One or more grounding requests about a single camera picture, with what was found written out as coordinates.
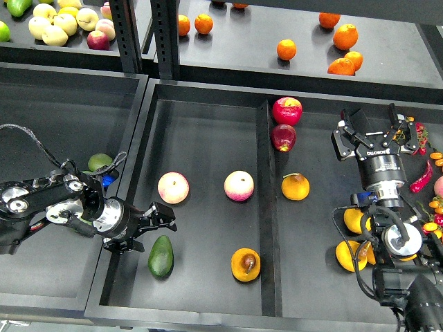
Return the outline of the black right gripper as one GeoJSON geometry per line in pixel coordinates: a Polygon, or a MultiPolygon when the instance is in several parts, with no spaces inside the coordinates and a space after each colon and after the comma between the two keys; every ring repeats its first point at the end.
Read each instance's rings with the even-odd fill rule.
{"type": "Polygon", "coordinates": [[[344,109],[332,132],[332,143],[339,160],[356,157],[365,190],[391,183],[401,187],[406,173],[400,153],[415,154],[419,149],[414,120],[388,105],[391,127],[387,133],[373,132],[363,109],[344,109]]]}

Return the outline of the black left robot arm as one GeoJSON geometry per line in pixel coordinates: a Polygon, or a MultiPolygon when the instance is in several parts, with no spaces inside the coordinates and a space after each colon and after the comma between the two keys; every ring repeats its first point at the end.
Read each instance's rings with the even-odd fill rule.
{"type": "Polygon", "coordinates": [[[70,159],[60,163],[30,129],[17,124],[1,128],[29,135],[56,167],[46,177],[1,184],[1,254],[15,254],[26,239],[51,223],[88,237],[98,235],[102,247],[118,255],[143,252],[137,238],[148,231],[177,231],[172,208],[162,203],[153,202],[142,211],[116,196],[105,197],[103,180],[118,175],[117,167],[127,152],[118,153],[109,165],[84,173],[70,159]]]}

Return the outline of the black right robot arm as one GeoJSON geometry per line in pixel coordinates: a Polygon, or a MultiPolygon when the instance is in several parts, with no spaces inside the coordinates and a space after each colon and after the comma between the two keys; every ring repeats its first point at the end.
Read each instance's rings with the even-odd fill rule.
{"type": "Polygon", "coordinates": [[[358,278],[367,297],[392,310],[398,328],[406,331],[442,330],[442,242],[419,228],[421,214],[401,215],[406,184],[401,154],[417,151],[413,122],[388,105],[390,125],[375,131],[363,109],[344,109],[332,142],[339,160],[356,158],[361,193],[350,205],[362,212],[360,243],[350,250],[354,270],[372,246],[375,265],[372,285],[358,278]]]}

